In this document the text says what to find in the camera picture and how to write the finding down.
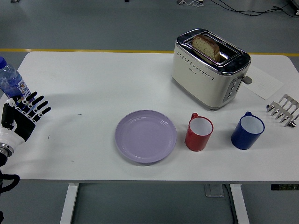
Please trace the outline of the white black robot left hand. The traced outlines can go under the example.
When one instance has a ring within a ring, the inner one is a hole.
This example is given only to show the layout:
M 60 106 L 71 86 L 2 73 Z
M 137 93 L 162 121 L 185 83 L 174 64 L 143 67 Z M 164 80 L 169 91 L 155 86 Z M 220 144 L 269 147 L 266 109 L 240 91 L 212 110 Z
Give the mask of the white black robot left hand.
M 36 123 L 51 110 L 44 96 L 36 97 L 37 92 L 31 93 L 21 102 L 8 99 L 2 111 L 1 125 L 3 131 L 8 131 L 26 142 L 36 127 Z

